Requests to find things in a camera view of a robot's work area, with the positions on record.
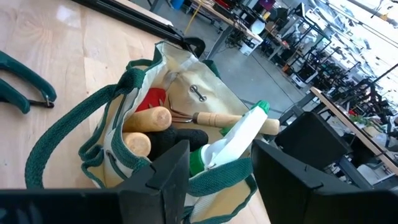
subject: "green handle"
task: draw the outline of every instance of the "green handle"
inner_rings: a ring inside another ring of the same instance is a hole
[[[21,79],[31,83],[42,93],[44,99],[48,97],[49,101],[55,101],[57,94],[54,88],[42,77],[26,67],[22,63],[10,57],[8,54],[0,51],[0,70],[11,72]]]
[[[89,115],[119,95],[129,94],[134,88],[140,88],[145,73],[138,69],[124,72],[118,84],[108,85],[79,103],[55,124],[53,124],[36,142],[25,165],[25,183],[27,188],[43,188],[43,172],[51,153],[66,137]]]
[[[27,98],[2,79],[0,79],[0,102],[12,103],[24,114],[27,114],[30,110],[30,104]]]

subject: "desk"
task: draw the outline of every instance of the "desk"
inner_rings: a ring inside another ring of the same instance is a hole
[[[222,21],[228,24],[228,28],[226,28],[221,35],[217,38],[216,42],[212,46],[209,54],[207,55],[206,59],[212,59],[214,55],[219,51],[221,45],[224,43],[225,39],[229,36],[229,34],[234,30],[234,29],[242,29],[241,26],[239,26],[237,23],[232,21],[231,19],[228,19],[227,17],[223,16],[219,12],[215,11],[213,9],[213,6],[215,4],[214,1],[212,0],[191,0],[191,2],[194,2],[196,4],[201,4],[202,8],[206,9],[209,13],[215,15],[216,17],[219,17]],[[262,42],[261,37],[259,37],[256,34],[253,34],[247,27],[244,27],[244,30],[242,30],[246,35],[250,36],[252,39]]]
[[[118,1],[171,24],[131,2]],[[0,0],[0,24],[0,50],[40,74],[58,95],[53,109],[32,107],[25,115],[0,103],[0,188],[23,189],[25,162],[39,137],[85,98],[116,83],[128,61],[152,59],[160,39],[69,0]],[[0,71],[0,78],[29,99],[42,101],[15,76]],[[91,137],[101,114],[98,110],[91,115],[56,148],[44,170],[46,187],[95,187],[80,169],[78,149]],[[268,222],[258,192],[231,223],[240,220]]]
[[[321,104],[314,108],[314,112],[319,112],[322,108],[327,107],[330,109],[336,117],[345,124],[355,135],[368,147],[372,150],[375,155],[380,155],[381,152],[387,151],[387,149],[378,146],[375,142],[371,140],[371,138],[362,130],[360,130],[348,117],[344,114],[331,100],[329,100],[320,90],[315,87],[311,87],[310,93],[307,94],[303,99],[297,102],[293,107],[286,111],[280,118],[279,121],[281,125],[287,125],[286,121],[290,119],[292,116],[299,116],[303,113],[303,107],[311,102],[314,97],[318,97],[321,101]],[[386,155],[381,154],[379,156],[380,160],[390,168],[390,170],[397,175],[398,167],[392,162]],[[340,161],[337,162],[340,166],[341,170],[356,184],[358,187],[362,189],[372,189],[372,185],[356,170],[355,166],[350,163],[345,156],[343,156]]]

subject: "garden tool bag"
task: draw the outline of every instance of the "garden tool bag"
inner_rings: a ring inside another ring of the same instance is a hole
[[[186,114],[204,111],[241,115],[247,112],[245,105],[210,68],[217,72],[209,61],[202,63],[186,50],[166,42],[156,44],[153,60],[129,62],[117,84],[92,94],[44,133],[27,160],[27,187],[43,187],[42,174],[52,151],[73,128],[103,105],[106,106],[101,121],[79,150],[83,172],[97,187],[111,188],[150,164],[148,158],[134,155],[122,139],[123,122],[135,112],[149,88],[166,90],[170,101],[166,100],[164,106],[169,108],[171,104],[174,110]],[[173,125],[202,129],[208,134],[209,143],[222,138],[218,128],[193,123]],[[250,158],[241,158],[191,177],[183,223],[230,220],[257,190],[251,174]]]

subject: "black chair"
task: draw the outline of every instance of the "black chair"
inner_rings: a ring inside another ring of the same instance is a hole
[[[304,112],[275,138],[282,151],[322,170],[351,151],[350,146],[318,114]]]

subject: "wooden tool handle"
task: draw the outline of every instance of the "wooden tool handle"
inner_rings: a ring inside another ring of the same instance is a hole
[[[150,140],[142,133],[122,133],[123,141],[130,151],[136,156],[148,156],[150,153]]]
[[[193,122],[200,125],[227,128],[232,127],[236,124],[242,116],[230,115],[230,114],[216,114],[199,112],[193,114]],[[266,122],[262,125],[259,133],[276,135],[279,133],[279,120],[278,119],[266,119]]]
[[[172,115],[167,108],[157,106],[133,113],[123,124],[123,132],[164,131],[172,124]]]

